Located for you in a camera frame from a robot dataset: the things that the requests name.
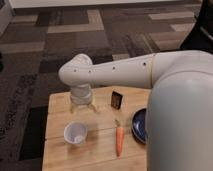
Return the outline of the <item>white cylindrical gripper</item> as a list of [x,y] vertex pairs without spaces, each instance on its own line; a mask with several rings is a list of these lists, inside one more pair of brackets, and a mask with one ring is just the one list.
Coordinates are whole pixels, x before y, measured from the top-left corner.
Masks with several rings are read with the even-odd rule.
[[[70,99],[76,105],[87,105],[89,109],[98,113],[94,104],[92,104],[92,90],[89,84],[73,86],[70,88]],[[76,113],[76,105],[70,105],[70,112]]]

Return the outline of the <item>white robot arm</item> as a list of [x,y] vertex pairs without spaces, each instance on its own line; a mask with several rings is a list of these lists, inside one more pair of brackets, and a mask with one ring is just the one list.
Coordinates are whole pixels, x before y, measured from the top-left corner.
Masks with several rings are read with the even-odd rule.
[[77,99],[92,85],[148,89],[147,171],[213,171],[213,54],[161,52],[102,64],[79,54],[59,78]]

